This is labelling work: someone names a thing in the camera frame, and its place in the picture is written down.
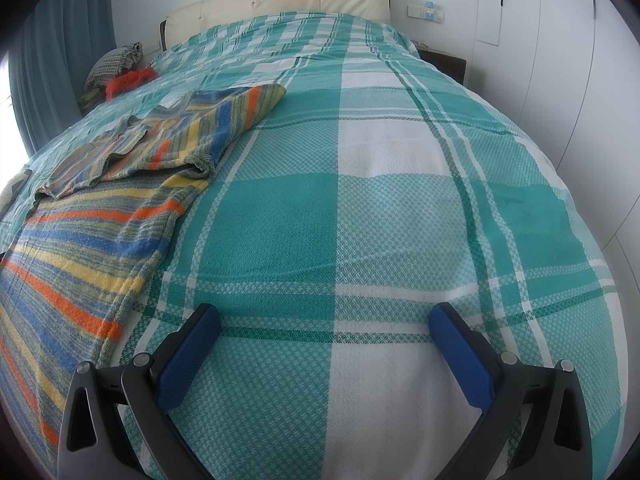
window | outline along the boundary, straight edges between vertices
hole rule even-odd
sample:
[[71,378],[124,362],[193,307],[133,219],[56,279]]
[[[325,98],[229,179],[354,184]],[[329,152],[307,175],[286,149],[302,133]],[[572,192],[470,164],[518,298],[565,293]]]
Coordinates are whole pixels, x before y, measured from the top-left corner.
[[9,57],[5,55],[0,65],[0,190],[28,160],[15,122],[9,88]]

striped knit garment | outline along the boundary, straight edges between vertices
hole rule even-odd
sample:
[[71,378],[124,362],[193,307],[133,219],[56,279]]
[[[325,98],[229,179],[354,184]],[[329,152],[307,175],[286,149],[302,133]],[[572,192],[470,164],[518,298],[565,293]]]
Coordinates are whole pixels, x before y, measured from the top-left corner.
[[0,366],[27,419],[18,426],[52,462],[76,363],[107,364],[175,222],[225,148],[285,92],[277,84],[192,92],[81,146],[38,190],[0,262]]

tufted headboard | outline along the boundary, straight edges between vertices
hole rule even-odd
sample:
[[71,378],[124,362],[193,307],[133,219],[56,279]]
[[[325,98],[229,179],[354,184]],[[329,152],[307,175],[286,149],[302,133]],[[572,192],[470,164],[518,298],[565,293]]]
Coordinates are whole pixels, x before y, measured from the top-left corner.
[[343,12],[377,23],[389,23],[389,0],[200,0],[160,23],[162,49],[167,50],[215,25],[288,10]]

blue gripper pad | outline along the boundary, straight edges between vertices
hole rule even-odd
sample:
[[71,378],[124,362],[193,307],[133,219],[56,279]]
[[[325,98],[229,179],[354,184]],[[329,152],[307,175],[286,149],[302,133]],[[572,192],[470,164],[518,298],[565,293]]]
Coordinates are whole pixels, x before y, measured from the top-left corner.
[[158,375],[156,399],[165,413],[180,406],[219,335],[220,313],[210,306]]
[[444,309],[436,305],[429,314],[431,337],[447,361],[466,400],[486,413],[494,400],[493,381],[469,342]]

silver screw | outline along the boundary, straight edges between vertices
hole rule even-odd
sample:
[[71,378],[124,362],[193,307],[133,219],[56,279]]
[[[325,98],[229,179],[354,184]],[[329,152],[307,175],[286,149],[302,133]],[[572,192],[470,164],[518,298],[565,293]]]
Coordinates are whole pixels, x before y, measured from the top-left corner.
[[79,374],[87,373],[89,371],[89,364],[89,361],[82,361],[81,363],[78,363],[76,372],[78,372]]
[[500,354],[500,359],[502,359],[502,362],[506,365],[514,365],[518,362],[516,354],[511,352],[502,352]]
[[147,353],[142,353],[142,354],[137,354],[134,358],[133,358],[133,365],[134,366],[145,366],[146,364],[148,364],[148,362],[151,360],[151,356]]
[[574,364],[568,359],[562,359],[562,361],[560,361],[560,367],[565,372],[573,372],[575,370]]

